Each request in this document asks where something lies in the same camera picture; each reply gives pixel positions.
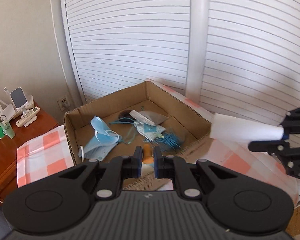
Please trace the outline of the white cloth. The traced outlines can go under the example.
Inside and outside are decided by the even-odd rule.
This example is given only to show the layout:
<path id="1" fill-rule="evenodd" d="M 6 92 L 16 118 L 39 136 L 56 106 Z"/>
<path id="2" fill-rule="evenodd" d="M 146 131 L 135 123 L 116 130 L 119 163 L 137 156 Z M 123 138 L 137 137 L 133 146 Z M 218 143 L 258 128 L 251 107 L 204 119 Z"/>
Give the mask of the white cloth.
<path id="1" fill-rule="evenodd" d="M 234 142 L 252 142 L 287 140 L 289 135 L 281 126 L 216 113 L 211 123 L 210 138 Z"/>

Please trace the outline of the grey sachet pouch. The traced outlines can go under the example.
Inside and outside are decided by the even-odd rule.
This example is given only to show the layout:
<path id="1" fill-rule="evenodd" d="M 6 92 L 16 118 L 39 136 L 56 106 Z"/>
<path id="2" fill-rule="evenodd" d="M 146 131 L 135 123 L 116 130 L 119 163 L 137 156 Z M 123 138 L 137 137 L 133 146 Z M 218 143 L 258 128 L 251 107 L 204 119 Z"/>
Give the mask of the grey sachet pouch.
<path id="1" fill-rule="evenodd" d="M 134 119 L 138 120 L 141 123 L 157 126 L 168 119 L 168 116 L 155 113 L 153 111 L 139 111 L 132 110 L 129 113 Z"/>

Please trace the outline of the orange small object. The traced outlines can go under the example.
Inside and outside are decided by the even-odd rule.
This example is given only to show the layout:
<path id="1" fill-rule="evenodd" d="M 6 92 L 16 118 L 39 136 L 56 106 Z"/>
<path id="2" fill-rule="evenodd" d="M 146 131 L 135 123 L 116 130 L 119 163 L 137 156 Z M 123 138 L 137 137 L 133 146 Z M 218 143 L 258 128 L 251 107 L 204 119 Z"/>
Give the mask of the orange small object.
<path id="1" fill-rule="evenodd" d="M 154 161 L 153 155 L 152 155 L 152 148 L 150 146 L 150 144 L 144 144 L 143 148 L 143 157 L 142 157 L 142 162 L 144 164 L 152 164 Z"/>

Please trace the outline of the blue face mask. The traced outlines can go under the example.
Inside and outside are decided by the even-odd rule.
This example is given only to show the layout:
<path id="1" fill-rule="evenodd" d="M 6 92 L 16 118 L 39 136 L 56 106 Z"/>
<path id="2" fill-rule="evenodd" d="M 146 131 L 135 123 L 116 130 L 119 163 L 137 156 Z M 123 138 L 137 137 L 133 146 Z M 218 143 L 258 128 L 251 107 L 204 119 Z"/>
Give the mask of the blue face mask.
<path id="1" fill-rule="evenodd" d="M 78 156 L 84 159 L 96 159 L 103 161 L 109 152 L 121 141 L 121 135 L 112 131 L 99 117 L 95 116 L 90 121 L 94 129 L 94 135 L 85 146 L 79 147 Z"/>

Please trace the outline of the brown cardboard box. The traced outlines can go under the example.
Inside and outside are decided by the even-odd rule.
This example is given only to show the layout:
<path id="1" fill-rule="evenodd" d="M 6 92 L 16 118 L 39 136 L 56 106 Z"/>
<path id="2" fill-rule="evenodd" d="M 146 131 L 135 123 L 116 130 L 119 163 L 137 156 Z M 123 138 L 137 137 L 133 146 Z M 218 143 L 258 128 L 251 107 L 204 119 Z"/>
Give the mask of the brown cardboard box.
<path id="1" fill-rule="evenodd" d="M 74 164 L 81 163 L 78 156 L 80 146 L 85 146 L 94 135 L 90 122 L 95 116 L 101 118 L 110 130 L 121 135 L 124 140 L 111 150 L 105 162 L 115 156 L 132 153 L 135 146 L 142 145 L 144 137 L 132 124 L 116 123 L 121 112 L 133 109 L 166 116 L 168 119 L 162 126 L 182 140 L 181 148 L 205 137 L 210 131 L 213 117 L 212 113 L 170 87 L 145 81 L 65 113 L 64 128 Z"/>

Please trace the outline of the pink checkered tablecloth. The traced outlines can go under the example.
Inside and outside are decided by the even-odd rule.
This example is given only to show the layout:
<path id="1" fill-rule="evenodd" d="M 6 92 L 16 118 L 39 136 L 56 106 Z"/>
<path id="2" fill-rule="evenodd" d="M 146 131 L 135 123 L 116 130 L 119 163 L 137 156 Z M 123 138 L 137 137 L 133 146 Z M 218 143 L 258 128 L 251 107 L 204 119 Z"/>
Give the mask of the pink checkered tablecloth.
<path id="1" fill-rule="evenodd" d="M 163 132 L 153 141 L 140 134 L 130 120 L 121 116 L 131 111 L 162 115 Z M 207 159 L 251 178 L 286 191 L 293 202 L 299 200 L 295 178 L 264 153 L 250 152 L 245 145 L 211 139 L 212 115 L 191 100 L 164 85 L 151 81 L 91 101 L 64 115 L 64 124 L 29 140 L 17 150 L 17 184 L 24 186 L 85 160 L 109 162 L 130 155 L 141 146 L 141 177 L 127 179 L 127 190 L 169 190 L 167 179 L 154 176 L 153 150 L 176 155 L 189 163 Z"/>

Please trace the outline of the white louvered closet door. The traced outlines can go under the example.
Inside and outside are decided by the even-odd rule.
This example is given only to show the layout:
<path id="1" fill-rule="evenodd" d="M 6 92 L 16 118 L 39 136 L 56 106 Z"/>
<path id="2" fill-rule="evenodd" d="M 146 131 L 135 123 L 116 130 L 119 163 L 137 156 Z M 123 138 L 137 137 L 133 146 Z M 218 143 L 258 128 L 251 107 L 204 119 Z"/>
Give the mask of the white louvered closet door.
<path id="1" fill-rule="evenodd" d="M 154 81 L 213 117 L 279 126 L 300 107 L 300 0 L 61 3 L 83 105 Z"/>

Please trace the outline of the white remote control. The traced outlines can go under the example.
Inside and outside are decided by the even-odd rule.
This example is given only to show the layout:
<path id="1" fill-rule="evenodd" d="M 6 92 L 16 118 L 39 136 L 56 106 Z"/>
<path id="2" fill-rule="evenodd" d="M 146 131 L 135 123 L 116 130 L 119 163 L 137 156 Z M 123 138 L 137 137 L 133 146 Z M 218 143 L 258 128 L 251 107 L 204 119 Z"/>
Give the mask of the white remote control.
<path id="1" fill-rule="evenodd" d="M 38 106 L 27 110 L 22 114 L 21 118 L 16 122 L 16 126 L 21 128 L 22 126 L 27 127 L 37 120 L 37 114 L 40 112 Z"/>

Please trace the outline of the phone stand with mirror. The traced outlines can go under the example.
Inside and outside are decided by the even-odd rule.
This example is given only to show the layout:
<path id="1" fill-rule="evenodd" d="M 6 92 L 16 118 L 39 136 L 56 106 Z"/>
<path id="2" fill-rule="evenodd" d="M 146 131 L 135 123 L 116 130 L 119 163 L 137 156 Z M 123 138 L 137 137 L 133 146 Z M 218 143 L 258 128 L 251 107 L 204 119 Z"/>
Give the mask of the phone stand with mirror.
<path id="1" fill-rule="evenodd" d="M 9 92 L 5 87 L 4 91 L 8 95 L 15 110 L 14 118 L 22 115 L 26 110 L 32 109 L 34 107 L 33 96 L 26 96 L 21 87 L 18 87 L 11 92 Z"/>

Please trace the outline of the wooden nightstand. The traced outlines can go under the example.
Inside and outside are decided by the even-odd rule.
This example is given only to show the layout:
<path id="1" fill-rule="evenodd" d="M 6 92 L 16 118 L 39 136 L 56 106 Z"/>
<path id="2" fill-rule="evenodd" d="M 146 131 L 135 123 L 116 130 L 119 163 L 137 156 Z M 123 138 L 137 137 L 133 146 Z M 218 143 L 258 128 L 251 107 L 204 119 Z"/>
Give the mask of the wooden nightstand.
<path id="1" fill-rule="evenodd" d="M 16 120 L 10 124 L 15 137 L 0 139 L 0 206 L 7 195 L 17 188 L 17 149 L 30 139 L 38 137 L 59 126 L 59 123 L 44 110 L 37 115 L 37 120 L 27 127 L 17 127 Z"/>

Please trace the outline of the white wifi router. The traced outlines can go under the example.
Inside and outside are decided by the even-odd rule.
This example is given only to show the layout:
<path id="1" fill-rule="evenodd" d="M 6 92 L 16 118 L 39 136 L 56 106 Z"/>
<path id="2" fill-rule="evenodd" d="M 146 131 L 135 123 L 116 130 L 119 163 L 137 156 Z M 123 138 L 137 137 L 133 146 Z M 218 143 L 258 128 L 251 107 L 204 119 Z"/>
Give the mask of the white wifi router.
<path id="1" fill-rule="evenodd" d="M 0 116 L 1 115 L 5 115 L 7 120 L 10 121 L 15 116 L 15 109 L 11 103 L 8 105 L 0 99 Z"/>

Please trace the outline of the wall power socket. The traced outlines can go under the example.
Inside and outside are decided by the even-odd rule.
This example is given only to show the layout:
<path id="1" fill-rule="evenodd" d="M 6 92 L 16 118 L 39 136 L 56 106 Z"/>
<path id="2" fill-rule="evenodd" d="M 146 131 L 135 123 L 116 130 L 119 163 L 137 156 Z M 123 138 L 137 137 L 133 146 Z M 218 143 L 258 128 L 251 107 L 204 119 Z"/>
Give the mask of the wall power socket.
<path id="1" fill-rule="evenodd" d="M 69 111 L 70 110 L 71 103 L 66 95 L 61 97 L 60 99 L 58 99 L 57 103 L 58 103 L 59 109 L 61 111 Z"/>

